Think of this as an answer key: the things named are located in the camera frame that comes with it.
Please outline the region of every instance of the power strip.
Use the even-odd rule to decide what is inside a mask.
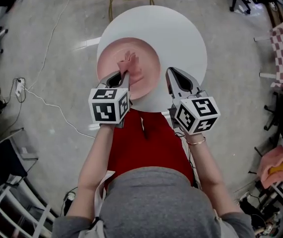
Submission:
[[[25,88],[26,82],[24,81],[23,78],[19,78],[17,79],[18,84],[17,84],[17,88],[16,88],[16,96],[19,98],[21,91]]]

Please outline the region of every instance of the white round table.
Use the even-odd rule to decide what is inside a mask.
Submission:
[[[163,112],[171,108],[166,70],[177,67],[202,83],[207,70],[207,50],[203,39],[182,14],[162,6],[146,5],[125,11],[105,29],[97,48],[97,60],[113,41],[134,37],[149,43],[157,52],[161,65],[157,87],[140,99],[133,100],[133,109]]]

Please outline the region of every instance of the person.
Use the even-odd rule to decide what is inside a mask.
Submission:
[[[102,124],[78,178],[75,200],[52,237],[253,238],[250,216],[226,189],[202,134],[185,134],[191,164],[161,113],[130,109],[123,128]],[[107,194],[94,220],[94,195],[107,170]]]

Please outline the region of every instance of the table leg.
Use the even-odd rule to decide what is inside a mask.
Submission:
[[[112,6],[112,2],[113,2],[113,0],[110,0],[110,5],[108,7],[108,17],[109,17],[110,22],[113,21],[113,6]]]
[[[150,5],[155,5],[155,2],[153,0],[149,0]]]

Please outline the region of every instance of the white cable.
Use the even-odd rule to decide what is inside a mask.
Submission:
[[[30,90],[31,87],[33,87],[34,84],[37,83],[37,81],[38,81],[38,79],[39,79],[40,73],[42,72],[42,70],[43,70],[43,68],[44,68],[44,66],[45,66],[45,64],[46,64],[47,54],[48,54],[48,51],[49,51],[49,46],[50,46],[50,43],[51,43],[51,40],[52,40],[52,37],[53,37],[54,30],[56,29],[56,27],[57,27],[57,25],[58,25],[58,23],[59,23],[59,20],[60,20],[60,18],[61,18],[61,15],[62,15],[62,13],[64,12],[64,10],[67,8],[67,6],[68,6],[68,4],[69,4],[70,1],[71,1],[71,0],[68,0],[66,6],[65,6],[65,7],[63,8],[63,10],[61,11],[61,13],[60,13],[60,15],[59,15],[59,17],[58,17],[58,21],[57,21],[56,25],[54,26],[54,28],[53,28],[53,30],[52,30],[52,33],[51,33],[51,36],[50,36],[50,39],[49,39],[49,43],[48,43],[48,46],[47,46],[47,51],[46,51],[46,54],[45,54],[45,56],[44,56],[43,65],[42,65],[41,70],[38,72],[37,79],[36,79],[36,81],[34,81],[33,84],[32,84],[28,89],[26,89],[26,90]]]
[[[64,116],[64,114],[63,114],[62,109],[60,108],[60,106],[48,104],[48,103],[46,103],[45,100],[44,100],[43,98],[41,98],[40,96],[36,95],[35,93],[29,91],[29,90],[26,89],[26,88],[25,88],[25,90],[26,90],[28,93],[31,93],[31,94],[33,94],[34,96],[36,96],[37,98],[39,98],[40,100],[42,100],[45,105],[50,106],[50,107],[59,108],[60,111],[61,111],[61,114],[63,115],[64,120],[66,120],[67,124],[68,124],[68,125],[71,125],[71,126],[77,131],[77,133],[79,133],[79,134],[81,134],[81,135],[83,135],[83,136],[89,137],[89,138],[95,138],[95,137],[93,137],[93,136],[89,136],[89,135],[86,135],[86,134],[84,134],[84,133],[82,133],[82,132],[79,132],[78,129],[77,129],[72,123],[68,122],[68,120],[67,120],[66,117]]]

